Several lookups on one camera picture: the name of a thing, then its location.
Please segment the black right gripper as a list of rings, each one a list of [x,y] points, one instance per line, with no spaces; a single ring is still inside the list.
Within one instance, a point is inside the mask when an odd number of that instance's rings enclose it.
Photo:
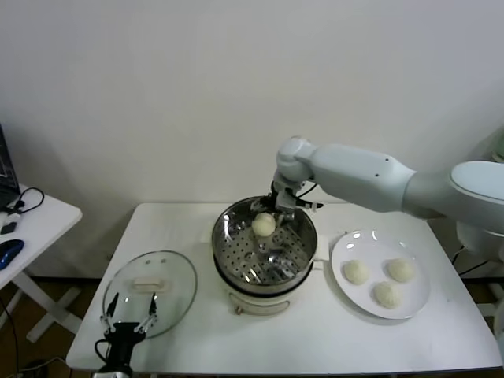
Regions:
[[[294,213],[290,213],[290,197],[286,192],[287,186],[281,181],[274,180],[271,184],[270,198],[259,198],[251,204],[251,211],[256,213],[271,213],[274,210],[276,229],[280,229],[286,222],[293,221]]]

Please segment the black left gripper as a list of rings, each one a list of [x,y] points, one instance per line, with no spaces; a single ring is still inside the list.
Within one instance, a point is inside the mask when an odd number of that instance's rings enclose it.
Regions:
[[[156,293],[151,295],[147,317],[140,323],[125,321],[116,323],[114,321],[118,299],[119,293],[117,292],[107,305],[105,313],[100,316],[100,322],[106,335],[105,339],[109,344],[106,364],[111,367],[129,366],[134,347],[139,342],[139,333],[146,334],[158,321]]]

